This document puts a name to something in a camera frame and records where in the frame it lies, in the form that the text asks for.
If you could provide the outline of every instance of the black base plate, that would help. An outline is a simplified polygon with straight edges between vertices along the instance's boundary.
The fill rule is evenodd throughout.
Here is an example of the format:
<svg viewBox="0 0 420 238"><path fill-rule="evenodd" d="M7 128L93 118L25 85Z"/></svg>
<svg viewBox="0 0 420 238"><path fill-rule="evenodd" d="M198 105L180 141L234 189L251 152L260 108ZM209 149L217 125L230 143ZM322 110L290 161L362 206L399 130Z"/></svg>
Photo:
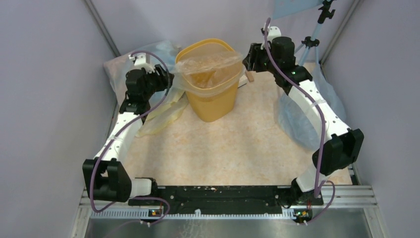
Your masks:
<svg viewBox="0 0 420 238"><path fill-rule="evenodd" d="M279 186L159 186L151 197L169 202L170 214L280 214L287 206L290 188ZM322 205L322 198L312 199L312 205ZM129 206L159 206L159 201L128 200Z"/></svg>

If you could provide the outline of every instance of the gray wall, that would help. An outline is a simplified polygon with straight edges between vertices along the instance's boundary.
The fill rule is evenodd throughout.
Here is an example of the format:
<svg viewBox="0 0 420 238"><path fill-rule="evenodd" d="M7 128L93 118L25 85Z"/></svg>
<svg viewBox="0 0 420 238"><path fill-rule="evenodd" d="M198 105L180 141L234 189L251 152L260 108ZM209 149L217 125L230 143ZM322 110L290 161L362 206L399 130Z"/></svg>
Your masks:
<svg viewBox="0 0 420 238"><path fill-rule="evenodd" d="M348 123L365 133L357 167L392 237L418 237L420 1L364 1L325 65Z"/></svg>
<svg viewBox="0 0 420 238"><path fill-rule="evenodd" d="M247 54L250 43L262 42L260 28L274 9L273 0L93 0L122 54L161 40L186 47L206 38L220 38ZM325 51L353 0L332 4L337 9L326 20L319 39ZM318 20L317 8L275 20L284 36L300 41L311 35ZM309 60L315 60L310 54Z"/></svg>
<svg viewBox="0 0 420 238"><path fill-rule="evenodd" d="M115 103L112 54L81 0L2 0L0 32L0 237L68 237Z"/></svg>

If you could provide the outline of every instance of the gray floor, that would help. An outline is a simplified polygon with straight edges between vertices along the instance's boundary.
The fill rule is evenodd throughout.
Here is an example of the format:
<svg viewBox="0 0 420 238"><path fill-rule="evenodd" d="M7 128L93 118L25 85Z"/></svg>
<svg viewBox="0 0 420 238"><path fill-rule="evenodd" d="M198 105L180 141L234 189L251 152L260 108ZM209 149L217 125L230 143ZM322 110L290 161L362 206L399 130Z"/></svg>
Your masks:
<svg viewBox="0 0 420 238"><path fill-rule="evenodd" d="M103 238L128 220L91 219L85 238ZM315 223L285 220L165 220L148 228L131 223L107 238L370 238L363 209L329 209Z"/></svg>

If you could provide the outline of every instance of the blue panel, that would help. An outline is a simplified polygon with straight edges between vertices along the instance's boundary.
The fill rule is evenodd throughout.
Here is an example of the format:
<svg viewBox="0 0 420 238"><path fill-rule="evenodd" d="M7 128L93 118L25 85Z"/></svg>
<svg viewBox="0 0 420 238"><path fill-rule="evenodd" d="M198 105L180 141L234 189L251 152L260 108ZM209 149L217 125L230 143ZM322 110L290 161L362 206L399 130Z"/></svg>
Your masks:
<svg viewBox="0 0 420 238"><path fill-rule="evenodd" d="M322 0L274 0L272 19L281 18L322 4Z"/></svg>

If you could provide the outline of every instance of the yellow trash bin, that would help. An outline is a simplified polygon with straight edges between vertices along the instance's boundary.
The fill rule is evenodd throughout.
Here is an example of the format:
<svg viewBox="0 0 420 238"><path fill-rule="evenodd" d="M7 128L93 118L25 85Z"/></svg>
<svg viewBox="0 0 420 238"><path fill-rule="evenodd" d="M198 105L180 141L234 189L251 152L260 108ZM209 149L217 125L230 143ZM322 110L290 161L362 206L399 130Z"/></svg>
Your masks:
<svg viewBox="0 0 420 238"><path fill-rule="evenodd" d="M234 50L224 41L219 39L206 39L182 50L177 55L175 62L177 63L191 57L200 57L228 51ZM186 91L188 101L194 112L203 121L212 122L221 118L230 112L235 104L239 78L243 74L242 63L235 63L223 70L227 70L228 75L232 75L232 78L213 88L198 88L187 81L191 88L194 89L192 91ZM193 77L196 77L196 79L199 80L200 74L193 75ZM211 94L212 96L202 97L200 94Z"/></svg>

